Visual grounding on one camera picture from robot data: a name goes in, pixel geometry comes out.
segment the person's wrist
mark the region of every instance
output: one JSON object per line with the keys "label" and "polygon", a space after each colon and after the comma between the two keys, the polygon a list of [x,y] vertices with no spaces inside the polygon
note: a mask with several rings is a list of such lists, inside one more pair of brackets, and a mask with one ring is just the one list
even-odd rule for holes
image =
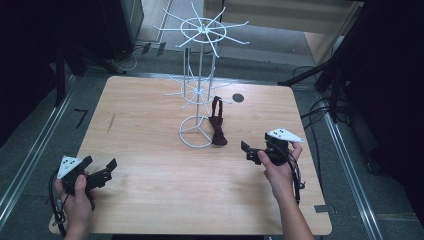
{"label": "person's wrist", "polygon": [[86,224],[70,224],[66,230],[65,240],[88,239],[91,227]]}
{"label": "person's wrist", "polygon": [[291,185],[281,188],[275,193],[275,198],[277,199],[279,205],[295,200],[293,187]]}

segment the wooden table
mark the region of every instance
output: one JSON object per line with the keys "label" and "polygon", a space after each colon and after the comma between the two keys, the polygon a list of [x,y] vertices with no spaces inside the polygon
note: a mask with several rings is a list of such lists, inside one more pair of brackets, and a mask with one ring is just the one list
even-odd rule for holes
{"label": "wooden table", "polygon": [[[180,110],[186,103],[181,96],[162,95],[180,88],[171,80],[108,80],[77,156],[93,157],[87,168],[92,173],[113,158],[118,162],[113,179],[97,189],[93,232],[282,234],[264,167],[246,160],[240,141],[265,148],[264,133],[279,127],[306,139],[292,90],[247,84],[217,89],[224,100],[239,93],[244,101],[223,106],[228,144],[196,149],[178,135],[181,122],[195,115],[195,105]],[[209,122],[202,128],[212,136]],[[328,213],[315,211],[325,202],[308,144],[302,147],[299,166],[306,188],[301,190],[300,208],[312,232],[327,235],[330,219]]]}

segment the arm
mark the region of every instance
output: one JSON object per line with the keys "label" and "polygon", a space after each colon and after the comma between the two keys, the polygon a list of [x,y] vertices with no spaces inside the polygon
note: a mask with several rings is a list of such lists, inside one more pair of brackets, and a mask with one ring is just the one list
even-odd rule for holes
{"label": "arm", "polygon": [[63,192],[62,181],[58,179],[55,182],[56,191],[61,195],[62,202],[66,199],[63,206],[68,220],[65,240],[88,239],[93,227],[93,211],[85,195],[86,185],[85,176],[79,175],[75,182],[75,196],[69,195],[66,199],[67,194]]}
{"label": "arm", "polygon": [[[297,161],[302,152],[298,143],[292,143],[292,155]],[[290,166],[286,163],[275,166],[265,152],[258,152],[259,159],[265,166],[264,175],[269,180],[272,193],[280,208],[281,224],[285,239],[314,239],[308,224],[296,203],[293,192],[293,179]]]}

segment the white wire rack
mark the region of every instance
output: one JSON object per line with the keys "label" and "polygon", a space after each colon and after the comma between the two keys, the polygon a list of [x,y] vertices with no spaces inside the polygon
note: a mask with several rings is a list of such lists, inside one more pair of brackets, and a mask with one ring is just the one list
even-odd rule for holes
{"label": "white wire rack", "polygon": [[[186,48],[184,51],[184,60],[183,60],[184,62],[183,77],[181,78],[177,76],[168,75],[170,79],[181,84],[181,91],[177,93],[168,93],[163,95],[166,95],[166,96],[181,95],[186,100],[186,104],[183,107],[181,107],[181,109],[184,109],[189,104],[196,104],[197,106],[196,115],[186,118],[181,123],[180,129],[179,129],[179,135],[181,140],[186,145],[190,147],[194,147],[194,148],[203,148],[203,147],[209,146],[212,143],[211,138],[205,133],[205,131],[203,131],[201,127],[203,120],[205,119],[208,120],[208,116],[210,116],[210,111],[208,109],[207,104],[211,102],[213,98],[216,96],[215,90],[217,88],[221,88],[221,87],[225,87],[229,85],[229,84],[223,84],[220,86],[214,86],[213,77],[215,72],[215,62],[216,62],[216,58],[219,58],[218,52],[216,50],[217,44],[219,41],[223,39],[228,39],[228,40],[237,42],[239,44],[248,44],[249,42],[242,42],[227,36],[228,28],[242,27],[246,25],[248,22],[245,22],[244,24],[223,25],[222,23],[217,21],[217,19],[220,18],[222,14],[224,13],[225,7],[214,19],[199,17],[196,9],[194,8],[193,2],[191,3],[191,7],[196,17],[186,19],[186,20],[169,13],[166,9],[163,9],[167,15],[181,21],[180,28],[158,28],[158,27],[155,27],[155,28],[158,29],[159,31],[180,31],[181,34],[183,34],[187,40],[183,42],[182,44],[177,45],[176,47],[183,47],[190,42],[196,42],[200,44],[198,76],[194,76],[193,74],[193,71],[190,67],[191,52],[189,48]],[[211,73],[207,77],[204,77],[202,75],[205,45],[210,45],[213,51]],[[204,116],[200,114],[199,108],[201,105],[203,105],[203,107],[206,109],[208,116]],[[204,144],[203,143],[192,144],[184,138],[183,135],[185,133],[193,132],[193,131],[197,131],[201,133],[201,136],[203,136],[204,138]]]}

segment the white triangular marker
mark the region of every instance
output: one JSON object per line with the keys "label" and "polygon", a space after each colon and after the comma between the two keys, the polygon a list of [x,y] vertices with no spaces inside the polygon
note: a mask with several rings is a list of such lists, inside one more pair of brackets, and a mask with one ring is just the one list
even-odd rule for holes
{"label": "white triangular marker", "polygon": [[267,134],[279,140],[285,140],[289,142],[305,142],[303,138],[294,135],[284,128],[277,128],[275,130],[268,131]]}
{"label": "white triangular marker", "polygon": [[66,174],[76,168],[80,163],[82,163],[82,160],[78,158],[63,156],[62,163],[59,167],[59,172],[57,173],[57,179],[62,179],[64,176],[66,176]]}

